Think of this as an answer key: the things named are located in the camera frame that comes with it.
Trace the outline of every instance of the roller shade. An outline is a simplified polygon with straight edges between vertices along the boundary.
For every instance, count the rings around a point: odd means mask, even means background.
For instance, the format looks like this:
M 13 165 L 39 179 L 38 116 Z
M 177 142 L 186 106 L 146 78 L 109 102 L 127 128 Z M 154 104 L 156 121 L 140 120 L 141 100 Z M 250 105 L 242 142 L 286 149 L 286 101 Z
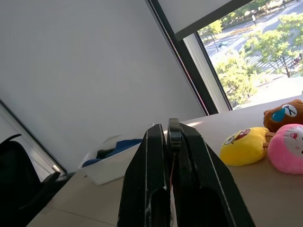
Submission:
M 251 0 L 158 0 L 177 39 L 225 16 Z

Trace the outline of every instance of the green tree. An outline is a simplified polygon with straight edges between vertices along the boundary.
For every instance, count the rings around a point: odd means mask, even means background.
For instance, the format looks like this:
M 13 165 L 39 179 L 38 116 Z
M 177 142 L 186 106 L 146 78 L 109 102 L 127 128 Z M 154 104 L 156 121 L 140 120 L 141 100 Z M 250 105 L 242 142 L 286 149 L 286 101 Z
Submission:
M 234 11 L 234 16 L 235 18 L 242 19 L 242 17 L 244 16 L 243 10 L 244 10 L 245 6 L 242 6 L 241 8 L 238 8 Z
M 227 52 L 226 57 L 216 64 L 215 70 L 232 107 L 246 103 L 256 93 L 259 70 L 249 66 L 238 52 Z
M 251 1 L 250 3 L 242 7 L 243 14 L 245 14 L 246 11 L 252 11 L 252 10 L 259 11 L 259 4 L 257 3 L 257 1 Z
M 277 30 L 251 34 L 244 49 L 248 50 L 250 56 L 261 55 L 259 61 L 269 63 L 277 72 L 291 77 L 291 69 L 286 61 L 299 56 L 298 50 L 303 43 L 303 13 L 285 15 L 280 20 Z
M 216 35 L 218 33 L 222 32 L 222 21 L 216 20 L 215 22 L 212 22 L 210 25 L 205 26 L 204 28 L 199 30 L 200 35 Z
M 231 13 L 227 14 L 226 16 L 224 16 L 223 18 L 221 18 L 222 25 L 227 26 L 227 25 L 231 24 L 233 21 L 234 14 L 235 14 L 234 12 L 231 12 Z
M 271 2 L 271 0 L 255 0 L 255 2 L 258 4 L 258 7 L 265 6 L 266 9 L 268 9 L 268 4 Z

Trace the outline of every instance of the car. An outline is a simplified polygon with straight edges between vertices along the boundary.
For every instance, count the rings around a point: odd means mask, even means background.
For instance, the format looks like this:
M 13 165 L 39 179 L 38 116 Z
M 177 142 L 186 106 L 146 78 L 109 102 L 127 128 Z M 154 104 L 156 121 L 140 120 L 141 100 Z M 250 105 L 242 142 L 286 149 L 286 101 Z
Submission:
M 224 41 L 222 43 L 219 43 L 218 44 L 218 47 L 222 47 L 222 46 L 227 46 L 228 45 L 228 42 L 227 41 Z

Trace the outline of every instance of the white box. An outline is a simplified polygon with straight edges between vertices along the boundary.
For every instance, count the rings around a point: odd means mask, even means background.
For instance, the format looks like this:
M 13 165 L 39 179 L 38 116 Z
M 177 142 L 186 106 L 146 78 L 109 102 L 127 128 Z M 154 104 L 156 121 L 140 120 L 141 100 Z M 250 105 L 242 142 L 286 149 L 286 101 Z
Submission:
M 126 149 L 118 154 L 105 158 L 87 167 L 83 167 L 84 162 L 95 159 L 98 150 L 107 150 L 116 147 L 116 143 L 122 140 L 143 139 L 146 131 L 154 124 L 149 123 L 132 132 L 113 138 L 112 140 L 102 144 L 102 146 L 94 151 L 89 152 L 79 165 L 80 171 L 83 171 L 95 184 L 101 185 L 125 175 L 126 169 L 133 159 L 140 144 Z

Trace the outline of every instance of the table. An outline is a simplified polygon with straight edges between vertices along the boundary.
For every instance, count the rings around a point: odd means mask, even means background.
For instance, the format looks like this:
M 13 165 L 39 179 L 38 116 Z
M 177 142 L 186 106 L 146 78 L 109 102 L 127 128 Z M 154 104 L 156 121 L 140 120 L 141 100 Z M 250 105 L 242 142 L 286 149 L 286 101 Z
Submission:
M 248 127 L 262 126 L 263 112 L 291 99 L 184 122 L 196 128 L 219 154 L 223 141 Z M 302 226 L 303 176 L 276 171 L 265 158 L 230 167 L 257 227 Z M 78 171 L 28 225 L 29 227 L 110 227 L 117 223 L 123 179 L 97 186 Z

